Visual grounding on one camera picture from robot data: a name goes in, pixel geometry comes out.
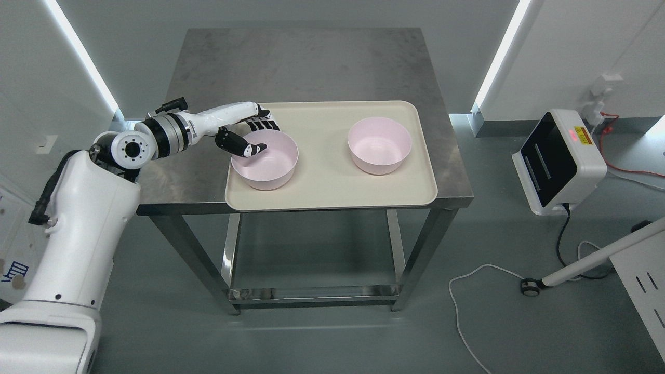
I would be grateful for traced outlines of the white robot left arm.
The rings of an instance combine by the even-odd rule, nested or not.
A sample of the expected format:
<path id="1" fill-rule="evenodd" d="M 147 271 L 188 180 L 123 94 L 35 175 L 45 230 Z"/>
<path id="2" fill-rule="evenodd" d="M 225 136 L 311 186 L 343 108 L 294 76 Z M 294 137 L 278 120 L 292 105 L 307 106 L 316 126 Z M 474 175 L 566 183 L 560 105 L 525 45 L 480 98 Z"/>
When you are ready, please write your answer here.
<path id="1" fill-rule="evenodd" d="M 138 208 L 135 179 L 149 161 L 193 144 L 193 130 L 162 104 L 135 130 L 106 131 L 70 151 L 48 179 L 29 222 L 47 247 L 23 299 L 2 311 L 2 373 L 89 373 L 119 237 Z"/>

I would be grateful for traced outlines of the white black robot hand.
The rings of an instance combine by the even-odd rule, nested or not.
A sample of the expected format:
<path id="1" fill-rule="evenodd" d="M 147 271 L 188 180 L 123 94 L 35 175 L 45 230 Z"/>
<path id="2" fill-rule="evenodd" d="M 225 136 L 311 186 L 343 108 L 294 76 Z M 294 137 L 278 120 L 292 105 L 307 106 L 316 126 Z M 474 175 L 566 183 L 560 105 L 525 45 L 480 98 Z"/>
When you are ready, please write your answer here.
<path id="1" fill-rule="evenodd" d="M 260 104 L 251 101 L 236 102 L 192 114 L 188 122 L 193 130 L 204 137 L 214 137 L 216 146 L 241 158 L 251 158 L 268 146 L 252 144 L 230 130 L 230 126 L 246 123 L 251 131 L 280 130 L 273 114 Z"/>

